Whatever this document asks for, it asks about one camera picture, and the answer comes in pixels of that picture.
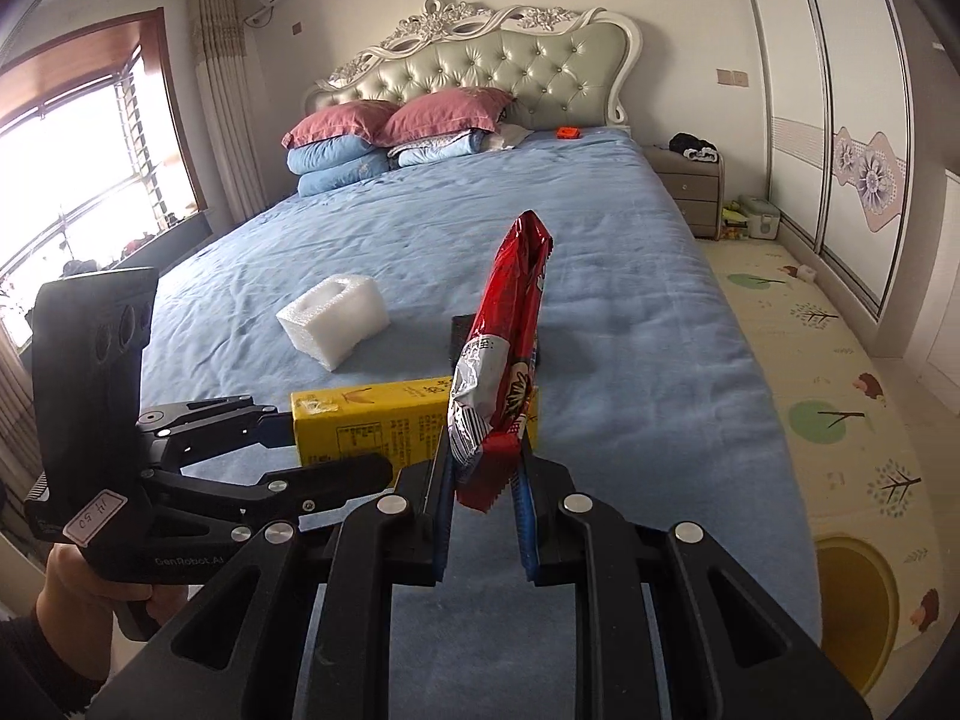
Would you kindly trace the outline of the person's left hand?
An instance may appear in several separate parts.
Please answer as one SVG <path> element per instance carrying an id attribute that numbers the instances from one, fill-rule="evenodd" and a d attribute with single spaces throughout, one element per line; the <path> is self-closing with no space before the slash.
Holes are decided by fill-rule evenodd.
<path id="1" fill-rule="evenodd" d="M 44 587 L 34 609 L 55 655 L 82 678 L 101 683 L 110 673 L 117 605 L 143 601 L 148 616 L 164 626 L 187 598 L 184 585 L 104 580 L 76 546 L 57 543 L 47 556 Z"/>

